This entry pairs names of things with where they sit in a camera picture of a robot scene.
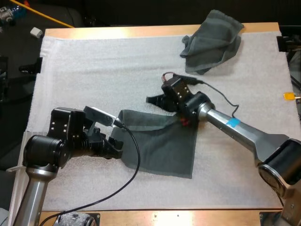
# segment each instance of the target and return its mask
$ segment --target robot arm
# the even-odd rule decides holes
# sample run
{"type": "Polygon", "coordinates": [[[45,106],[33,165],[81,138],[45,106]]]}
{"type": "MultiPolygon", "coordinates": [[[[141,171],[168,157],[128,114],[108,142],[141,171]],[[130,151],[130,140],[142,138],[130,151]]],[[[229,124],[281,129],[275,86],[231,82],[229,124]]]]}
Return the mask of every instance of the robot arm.
{"type": "Polygon", "coordinates": [[[192,77],[173,75],[162,85],[163,95],[148,97],[167,111],[176,111],[191,123],[208,121],[254,154],[262,179],[283,199],[282,212],[261,218],[265,226],[301,226],[301,142],[283,134],[268,134],[237,118],[215,110],[202,92],[192,94],[187,86],[192,77]]]}
{"type": "Polygon", "coordinates": [[[119,150],[123,143],[111,137],[106,140],[95,127],[96,122],[105,126],[120,123],[96,108],[86,107],[84,111],[56,108],[51,113],[47,136],[35,135],[29,139],[23,161],[29,182],[14,226],[38,225],[48,183],[70,158],[82,155],[121,158],[119,150]]]}

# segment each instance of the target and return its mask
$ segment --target yellow cable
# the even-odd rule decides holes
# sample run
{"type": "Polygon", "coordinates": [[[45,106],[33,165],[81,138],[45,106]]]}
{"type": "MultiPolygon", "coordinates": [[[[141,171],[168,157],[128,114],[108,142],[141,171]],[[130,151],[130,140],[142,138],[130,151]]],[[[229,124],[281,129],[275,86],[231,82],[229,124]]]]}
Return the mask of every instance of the yellow cable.
{"type": "Polygon", "coordinates": [[[62,21],[59,21],[59,20],[54,19],[54,18],[52,18],[52,17],[50,17],[50,16],[47,16],[47,15],[45,15],[45,14],[43,14],[43,13],[40,13],[39,11],[36,11],[36,10],[34,10],[34,9],[32,9],[32,8],[26,6],[26,5],[24,5],[24,4],[22,4],[22,3],[18,2],[18,1],[15,1],[15,0],[10,0],[10,1],[13,2],[13,3],[15,3],[15,4],[17,4],[17,5],[19,5],[19,6],[22,6],[22,7],[25,8],[25,9],[28,9],[28,10],[30,10],[31,12],[34,12],[34,13],[36,13],[36,14],[42,16],[42,17],[45,17],[45,18],[47,18],[47,19],[49,19],[49,20],[52,20],[52,21],[54,21],[54,22],[56,22],[56,23],[58,23],[58,24],[64,25],[64,26],[66,26],[66,27],[74,28],[73,26],[71,26],[71,25],[69,25],[69,24],[66,24],[66,23],[64,23],[64,22],[62,22],[62,21]]]}

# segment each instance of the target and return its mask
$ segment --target gray towel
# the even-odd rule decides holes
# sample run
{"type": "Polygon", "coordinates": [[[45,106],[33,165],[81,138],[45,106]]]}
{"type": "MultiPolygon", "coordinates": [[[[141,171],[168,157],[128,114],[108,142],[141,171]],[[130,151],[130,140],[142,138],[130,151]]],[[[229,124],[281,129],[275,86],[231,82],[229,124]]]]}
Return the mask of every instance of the gray towel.
{"type": "Polygon", "coordinates": [[[232,17],[211,10],[200,28],[182,39],[185,49],[180,56],[186,58],[185,71],[204,74],[234,57],[241,40],[238,33],[243,27],[232,17]]]}
{"type": "MultiPolygon", "coordinates": [[[[141,152],[140,170],[166,176],[192,178],[197,125],[183,126],[179,118],[122,110],[118,118],[132,131],[141,152]]],[[[137,166],[137,152],[129,134],[114,128],[111,136],[123,141],[121,160],[137,166]]]]}

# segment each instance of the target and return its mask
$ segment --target white towel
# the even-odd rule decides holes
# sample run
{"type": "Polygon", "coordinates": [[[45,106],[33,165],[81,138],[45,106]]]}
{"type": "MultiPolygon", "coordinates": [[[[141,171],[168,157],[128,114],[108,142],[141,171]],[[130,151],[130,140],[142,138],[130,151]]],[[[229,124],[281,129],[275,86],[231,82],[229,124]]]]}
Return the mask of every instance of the white towel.
{"type": "MultiPolygon", "coordinates": [[[[203,79],[240,104],[236,116],[268,133],[301,138],[295,102],[283,100],[292,90],[279,32],[244,33],[238,53],[212,68],[203,79]]],[[[118,40],[59,40],[45,37],[40,56],[28,131],[47,131],[55,107],[94,106],[118,115],[122,109],[165,112],[145,103],[162,93],[161,75],[185,72],[182,36],[118,40]]],[[[217,110],[233,108],[206,86],[217,110]]],[[[110,133],[110,128],[102,132],[110,133]]],[[[120,160],[71,159],[49,183],[43,210],[67,210],[101,199],[133,174],[120,160]]],[[[192,179],[139,172],[113,198],[89,210],[158,208],[278,208],[279,200],[258,175],[253,155],[209,123],[199,126],[192,179]]]]}

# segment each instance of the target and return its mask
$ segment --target black wire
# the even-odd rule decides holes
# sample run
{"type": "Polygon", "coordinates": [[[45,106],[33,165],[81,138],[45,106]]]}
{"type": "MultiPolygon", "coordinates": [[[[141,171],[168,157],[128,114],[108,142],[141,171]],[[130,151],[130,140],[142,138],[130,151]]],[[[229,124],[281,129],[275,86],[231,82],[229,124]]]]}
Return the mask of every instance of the black wire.
{"type": "Polygon", "coordinates": [[[75,27],[74,20],[73,20],[73,16],[71,15],[71,13],[70,13],[68,7],[66,7],[66,9],[67,9],[67,11],[68,11],[68,13],[69,13],[69,16],[71,17],[72,25],[73,25],[73,27],[75,27]]]}
{"type": "Polygon", "coordinates": [[[77,207],[77,208],[74,208],[72,210],[68,210],[68,211],[64,211],[64,212],[61,212],[61,213],[57,213],[57,214],[54,214],[54,215],[51,215],[49,217],[47,217],[45,220],[42,221],[42,223],[40,224],[40,226],[43,226],[48,220],[50,220],[51,218],[55,218],[55,217],[58,217],[58,216],[61,216],[63,214],[66,214],[66,213],[71,213],[71,212],[74,212],[74,211],[78,211],[80,209],[83,209],[83,208],[87,208],[87,207],[90,207],[90,206],[93,206],[93,205],[96,205],[96,204],[99,204],[100,202],[103,202],[103,201],[106,201],[107,199],[113,197],[114,195],[118,194],[119,192],[121,192],[126,186],[128,186],[132,181],[133,179],[136,177],[138,171],[139,171],[139,167],[140,167],[140,150],[139,150],[139,147],[138,147],[138,144],[137,144],[137,141],[133,135],[133,133],[125,126],[123,126],[123,128],[129,133],[129,135],[131,136],[135,146],[136,146],[136,149],[137,149],[137,155],[138,155],[138,163],[137,163],[137,168],[135,170],[135,173],[133,174],[133,176],[129,179],[129,181],[127,181],[120,189],[118,189],[117,191],[115,191],[114,193],[110,194],[109,196],[101,199],[101,200],[98,200],[96,202],[93,202],[93,203],[90,203],[90,204],[87,204],[87,205],[84,205],[84,206],[80,206],[80,207],[77,207]]]}
{"type": "Polygon", "coordinates": [[[8,217],[6,217],[6,218],[2,221],[2,223],[0,224],[0,226],[2,226],[3,223],[4,223],[7,219],[8,219],[8,217]]]}
{"type": "Polygon", "coordinates": [[[284,207],[284,204],[283,204],[283,201],[282,201],[280,195],[277,194],[277,196],[278,196],[279,201],[281,202],[282,207],[284,207]]]}
{"type": "Polygon", "coordinates": [[[214,89],[216,92],[218,92],[219,94],[221,94],[224,97],[224,99],[228,102],[229,105],[231,105],[232,107],[235,107],[234,111],[232,112],[232,118],[235,118],[234,113],[238,110],[239,105],[232,104],[222,92],[220,92],[218,89],[214,88],[212,85],[209,85],[208,83],[206,83],[204,81],[200,81],[200,84],[205,84],[205,85],[209,86],[210,88],[214,89]]]}

